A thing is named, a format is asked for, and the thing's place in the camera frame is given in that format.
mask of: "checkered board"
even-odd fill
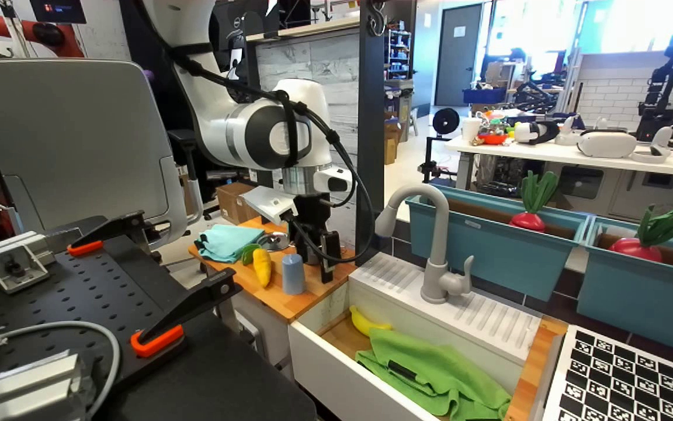
[[[545,421],[673,421],[673,362],[570,326]]]

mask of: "green cloth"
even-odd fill
[[[434,416],[502,419],[509,393],[452,347],[393,330],[372,330],[358,362]]]
[[[239,263],[240,250],[261,234],[261,230],[216,224],[199,237],[201,256],[216,263]]]

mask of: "green container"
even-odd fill
[[[578,312],[673,347],[673,242],[661,247],[663,263],[612,252],[620,233],[638,224],[597,219],[586,237],[588,265],[578,297]]]
[[[472,276],[516,290],[528,297],[550,300],[573,247],[579,247],[593,216],[543,209],[539,219],[557,234],[539,234],[508,224],[523,213],[522,202],[444,189],[452,203],[449,267],[462,272],[468,256],[475,256]],[[434,206],[423,200],[408,200],[412,212],[412,252],[428,258],[434,224]]]

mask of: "sink basin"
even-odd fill
[[[447,344],[515,390],[539,316],[482,293],[447,304],[420,297],[423,270],[378,252],[351,282],[287,328],[295,380],[338,419],[434,419],[385,386],[354,354],[366,350],[349,340],[349,309],[359,306],[394,330]]]

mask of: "gray faucet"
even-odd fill
[[[447,272],[447,247],[449,247],[449,200],[432,185],[414,185],[397,189],[383,213],[377,219],[377,234],[390,237],[397,222],[397,209],[400,203],[412,198],[420,195],[434,203],[434,230],[432,230],[432,247],[430,258],[426,263],[426,278],[423,278],[423,300],[432,304],[447,302],[449,295],[462,295],[472,290],[472,265],[475,256],[470,256],[462,267],[465,276]]]

